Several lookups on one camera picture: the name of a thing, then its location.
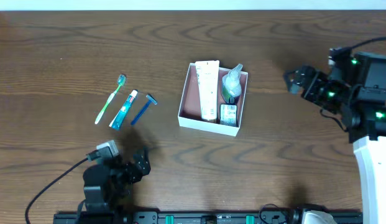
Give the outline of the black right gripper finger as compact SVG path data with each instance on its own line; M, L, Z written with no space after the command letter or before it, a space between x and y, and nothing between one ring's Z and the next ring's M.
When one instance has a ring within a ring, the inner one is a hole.
M283 74L283 79L289 93L296 95L301 87L301 74L299 70L287 71Z
M298 68L295 72L295 75L298 77L312 77L316 74L316 69L309 65L304 65L300 68Z

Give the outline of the white cream tube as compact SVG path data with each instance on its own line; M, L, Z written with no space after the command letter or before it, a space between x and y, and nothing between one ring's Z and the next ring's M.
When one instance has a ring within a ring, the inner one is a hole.
M215 123L218 103L219 60L195 62L201 119Z

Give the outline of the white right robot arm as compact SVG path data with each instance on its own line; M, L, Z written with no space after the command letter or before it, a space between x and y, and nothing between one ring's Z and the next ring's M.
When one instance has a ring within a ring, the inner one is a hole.
M285 72L290 93L328 111L348 134L359 168L364 223L386 223L386 56L329 51L331 70L309 65Z

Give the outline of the green white toothbrush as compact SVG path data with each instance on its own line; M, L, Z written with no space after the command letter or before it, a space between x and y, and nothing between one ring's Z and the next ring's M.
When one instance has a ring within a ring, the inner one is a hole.
M103 114L105 113L107 107L112 102L113 98L117 95L119 89L126 84L127 77L125 74L120 74L117 79L117 88L109 95L105 105L102 107L101 111L97 115L94 123L98 124L101 121L101 118L103 117Z

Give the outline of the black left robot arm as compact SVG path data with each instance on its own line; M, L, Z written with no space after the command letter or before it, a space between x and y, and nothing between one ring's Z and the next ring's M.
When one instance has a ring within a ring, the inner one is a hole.
M84 171L85 200L78 206L76 223L129 223L120 202L131 194L128 186L151 170L147 151L132 158L132 162L124 162L120 155L105 157Z

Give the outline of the clear pump bottle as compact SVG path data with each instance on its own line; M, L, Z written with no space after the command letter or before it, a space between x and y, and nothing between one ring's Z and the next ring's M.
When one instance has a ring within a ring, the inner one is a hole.
M239 63L222 78L222 98L226 104L235 105L242 93L240 77L243 64Z

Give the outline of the green soap box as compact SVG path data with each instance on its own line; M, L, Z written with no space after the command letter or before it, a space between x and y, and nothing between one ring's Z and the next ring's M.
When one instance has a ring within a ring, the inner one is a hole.
M226 126L237 126L237 106L222 104L220 106L220 124Z

